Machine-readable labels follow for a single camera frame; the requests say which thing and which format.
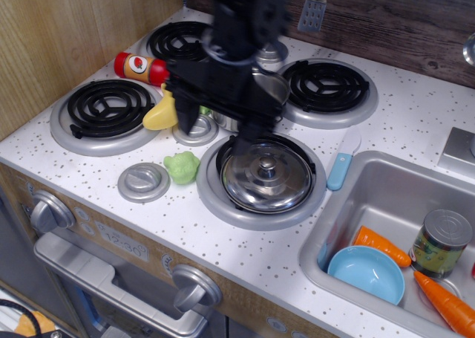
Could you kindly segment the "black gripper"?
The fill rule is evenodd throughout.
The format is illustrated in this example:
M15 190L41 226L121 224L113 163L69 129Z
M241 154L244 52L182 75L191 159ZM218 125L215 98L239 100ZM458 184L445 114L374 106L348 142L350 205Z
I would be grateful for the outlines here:
M200 106L237 120L233 155L244 155L259 138L273 132L283 106L254 81L255 56L210 56L207 63L168 63L167 89L175 98L178 126L189 134Z

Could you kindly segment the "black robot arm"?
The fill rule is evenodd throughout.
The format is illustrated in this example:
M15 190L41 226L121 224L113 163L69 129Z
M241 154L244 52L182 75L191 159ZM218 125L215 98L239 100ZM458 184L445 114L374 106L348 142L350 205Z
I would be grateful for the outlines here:
M213 0L212 27L203 33L207 61L170 61L167 89L175 99L180 130L189 133L205 106L238 122L232 151L244 154L271 134L283 106L255 80L258 51L286 32L286 0Z

